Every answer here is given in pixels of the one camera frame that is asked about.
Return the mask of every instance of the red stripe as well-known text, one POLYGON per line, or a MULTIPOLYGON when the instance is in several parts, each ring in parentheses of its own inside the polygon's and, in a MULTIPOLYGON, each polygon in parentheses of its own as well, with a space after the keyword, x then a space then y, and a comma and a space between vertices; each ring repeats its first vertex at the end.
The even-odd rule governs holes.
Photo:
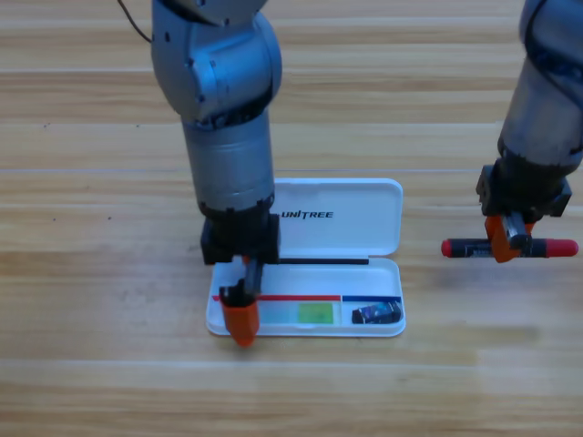
MULTIPOLYGON (((214 301, 219 300, 219 296, 213 296, 214 301)), ((259 300, 268 301, 301 301, 301 300, 319 300, 319 301, 340 301, 340 296, 317 296, 317 295, 286 295, 286 294, 265 294, 258 297, 259 300)))

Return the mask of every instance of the blue stripe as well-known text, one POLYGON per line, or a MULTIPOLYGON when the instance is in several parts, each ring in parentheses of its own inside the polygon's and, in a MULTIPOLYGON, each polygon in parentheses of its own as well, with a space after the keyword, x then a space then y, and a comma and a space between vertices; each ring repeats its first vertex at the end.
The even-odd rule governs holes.
POLYGON ((401 303, 401 298, 398 296, 343 296, 343 302, 401 303))

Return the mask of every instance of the blue battery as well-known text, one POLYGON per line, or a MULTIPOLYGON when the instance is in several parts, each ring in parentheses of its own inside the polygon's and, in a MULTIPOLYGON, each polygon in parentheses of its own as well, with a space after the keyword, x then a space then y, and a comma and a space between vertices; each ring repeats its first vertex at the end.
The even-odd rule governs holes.
POLYGON ((354 324, 388 324, 401 319, 401 308, 396 302, 382 302, 353 311, 354 324))

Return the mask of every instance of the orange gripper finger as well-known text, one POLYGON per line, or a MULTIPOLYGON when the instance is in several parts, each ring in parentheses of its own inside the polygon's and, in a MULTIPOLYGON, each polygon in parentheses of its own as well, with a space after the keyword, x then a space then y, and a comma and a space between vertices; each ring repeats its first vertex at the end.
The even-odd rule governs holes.
MULTIPOLYGON (((525 225, 529 234, 532 232, 534 226, 534 223, 525 225)), ((494 255, 496 262, 508 262, 520 256, 519 249, 510 248, 500 216, 486 217, 486 234, 492 245, 492 255, 494 255)))
POLYGON ((223 303, 222 313, 230 336, 242 348, 250 347, 259 330, 257 302, 246 307, 229 307, 223 303))

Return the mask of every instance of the robotic arm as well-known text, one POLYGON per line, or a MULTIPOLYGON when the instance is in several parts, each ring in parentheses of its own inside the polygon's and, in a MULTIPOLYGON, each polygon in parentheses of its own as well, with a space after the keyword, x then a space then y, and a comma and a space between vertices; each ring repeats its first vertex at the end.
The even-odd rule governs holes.
POLYGON ((263 264, 279 262, 267 106, 281 84, 281 53, 259 12, 267 0, 153 0, 151 54, 180 115, 199 209, 204 262, 247 261, 221 290, 227 328, 240 345, 259 328, 263 264))
POLYGON ((527 0, 520 36, 527 58, 498 139, 500 158, 476 187, 498 262, 531 244, 537 221, 563 214, 566 176, 583 158, 583 2, 527 0))

